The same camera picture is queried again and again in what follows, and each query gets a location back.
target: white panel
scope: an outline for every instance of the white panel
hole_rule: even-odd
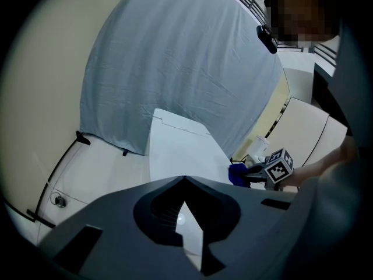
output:
[[[289,86],[290,97],[311,104],[314,74],[291,68],[284,68],[284,73]]]
[[[82,145],[64,168],[55,188],[90,203],[116,191],[150,181],[149,157],[128,153],[91,136],[91,145]]]
[[[162,109],[155,109],[153,117],[162,119],[162,123],[171,127],[186,130],[194,134],[208,136],[210,133],[207,128],[194,120],[190,120],[180,115],[176,115],[171,112],[167,112]]]
[[[268,136],[267,155],[283,147],[302,166],[316,146],[329,114],[303,101],[291,98],[279,122]]]
[[[277,52],[277,54],[283,68],[297,69],[298,71],[309,72],[312,74],[314,73],[315,54],[280,50]]]
[[[52,204],[51,200],[59,196],[59,194],[65,199],[66,201],[66,207],[60,208],[54,204]],[[49,195],[45,195],[44,197],[47,197],[46,201],[47,204],[45,205],[44,213],[41,215],[41,217],[48,222],[51,222],[55,225],[61,224],[64,220],[70,218],[75,213],[79,212],[82,208],[84,208],[87,204],[80,202],[78,200],[75,200],[71,198],[70,196],[67,196],[63,194],[62,192],[59,192],[57,190],[53,190],[52,193]],[[40,230],[38,233],[38,240],[37,243],[40,244],[41,240],[50,232],[52,231],[51,228],[49,228],[46,225],[41,224]]]
[[[231,163],[211,135],[171,127],[159,118],[152,121],[149,159],[151,181],[189,175],[231,184]]]
[[[329,116],[320,140],[308,160],[305,162],[305,165],[317,162],[329,152],[338,148],[342,144],[346,132],[347,127]]]

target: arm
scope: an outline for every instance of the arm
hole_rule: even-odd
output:
[[[356,157],[354,139],[346,136],[340,147],[328,153],[316,163],[294,169],[293,174],[279,183],[280,187],[299,187],[303,181],[311,177],[321,176],[328,168],[335,164],[350,162]]]

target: beige wall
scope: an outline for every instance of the beige wall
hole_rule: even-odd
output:
[[[247,149],[250,144],[256,139],[257,135],[265,137],[269,132],[270,128],[279,116],[286,100],[289,97],[289,87],[287,79],[284,73],[281,74],[279,83],[277,84],[275,91],[272,93],[267,106],[264,108],[258,121],[251,129],[241,146],[233,155],[233,160],[239,161],[245,155],[247,155]]]
[[[0,75],[1,190],[35,210],[75,139],[85,66],[119,0],[44,0],[23,26]]]

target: draped sheet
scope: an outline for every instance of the draped sheet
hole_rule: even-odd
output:
[[[206,126],[230,157],[281,74],[235,0],[121,0],[91,51],[80,131],[144,154],[155,108]]]

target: white wall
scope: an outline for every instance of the white wall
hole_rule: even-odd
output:
[[[34,211],[45,181],[75,139],[87,59],[119,0],[43,0],[0,76],[1,190]]]
[[[340,42],[340,37],[339,37],[339,35],[337,35],[333,39],[328,40],[328,41],[326,41],[326,42],[324,42],[322,44],[325,45],[325,46],[327,46],[327,47],[329,47],[329,48],[331,48],[333,51],[338,52],[339,42]]]

